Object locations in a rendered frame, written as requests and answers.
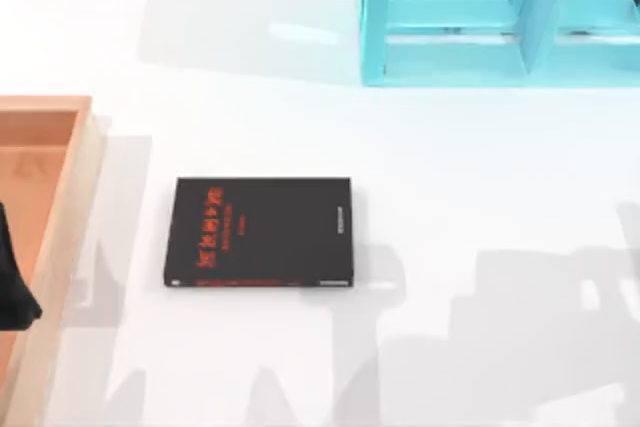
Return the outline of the shallow salmon-coloured box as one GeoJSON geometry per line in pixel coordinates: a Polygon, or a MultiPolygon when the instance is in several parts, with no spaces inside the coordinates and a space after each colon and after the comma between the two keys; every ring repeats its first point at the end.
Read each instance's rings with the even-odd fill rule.
{"type": "Polygon", "coordinates": [[[0,332],[0,427],[41,427],[105,137],[88,96],[0,95],[0,203],[43,314],[0,332]]]}

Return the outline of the light blue rack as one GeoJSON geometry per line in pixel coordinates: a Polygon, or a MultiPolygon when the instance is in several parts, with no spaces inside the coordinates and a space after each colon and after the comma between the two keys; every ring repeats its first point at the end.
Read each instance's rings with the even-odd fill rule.
{"type": "Polygon", "coordinates": [[[640,87],[640,0],[359,0],[370,86],[640,87]]]}

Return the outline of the black book with red lettering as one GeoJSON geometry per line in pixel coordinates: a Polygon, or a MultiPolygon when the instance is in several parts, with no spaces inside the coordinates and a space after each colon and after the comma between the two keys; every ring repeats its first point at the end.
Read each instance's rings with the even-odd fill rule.
{"type": "Polygon", "coordinates": [[[338,287],[355,277],[348,177],[180,177],[168,287],[338,287]]]}

